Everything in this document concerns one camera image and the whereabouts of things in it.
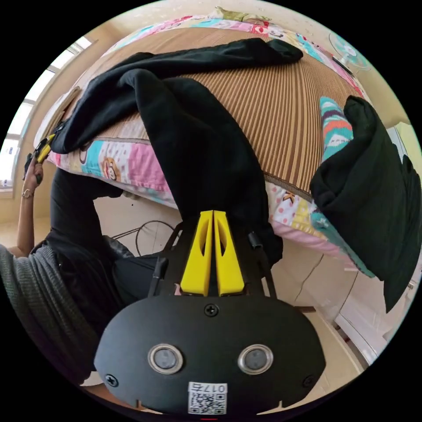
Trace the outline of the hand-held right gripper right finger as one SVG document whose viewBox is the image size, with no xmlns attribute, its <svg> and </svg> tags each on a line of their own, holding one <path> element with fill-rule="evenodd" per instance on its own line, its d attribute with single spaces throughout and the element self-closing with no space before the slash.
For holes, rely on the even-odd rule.
<svg viewBox="0 0 422 422">
<path fill-rule="evenodd" d="M 219 296 L 241 294 L 244 280 L 226 213 L 214 211 L 215 264 Z"/>
</svg>

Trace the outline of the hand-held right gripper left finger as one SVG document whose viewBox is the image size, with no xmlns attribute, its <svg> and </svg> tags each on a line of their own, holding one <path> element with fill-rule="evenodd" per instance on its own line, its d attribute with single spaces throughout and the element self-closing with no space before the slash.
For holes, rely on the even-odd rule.
<svg viewBox="0 0 422 422">
<path fill-rule="evenodd" d="M 213 248 L 213 211 L 201 212 L 180 283 L 188 295 L 208 295 Z"/>
</svg>

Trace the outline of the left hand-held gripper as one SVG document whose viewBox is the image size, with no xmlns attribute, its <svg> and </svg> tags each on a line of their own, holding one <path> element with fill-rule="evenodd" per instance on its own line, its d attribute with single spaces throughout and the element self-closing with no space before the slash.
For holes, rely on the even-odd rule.
<svg viewBox="0 0 422 422">
<path fill-rule="evenodd" d="M 50 144 L 52 143 L 55 136 L 56 134 L 48 135 L 42 141 L 40 141 L 40 143 L 38 144 L 38 146 L 34 149 L 32 153 L 28 154 L 26 158 L 25 166 L 24 166 L 24 173 L 23 173 L 22 180 L 25 180 L 29 166 L 34 158 L 36 159 L 36 162 L 38 164 L 42 164 L 47 159 L 51 151 Z"/>
</svg>

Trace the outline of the person's left hand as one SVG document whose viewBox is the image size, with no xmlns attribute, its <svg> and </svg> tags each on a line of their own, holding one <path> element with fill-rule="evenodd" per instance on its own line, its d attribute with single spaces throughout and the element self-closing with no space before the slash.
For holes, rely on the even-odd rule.
<svg viewBox="0 0 422 422">
<path fill-rule="evenodd" d="M 28 199 L 34 195 L 36 188 L 43 180 L 43 175 L 43 165 L 38 163 L 37 158 L 35 158 L 30 162 L 25 174 L 22 198 Z"/>
</svg>

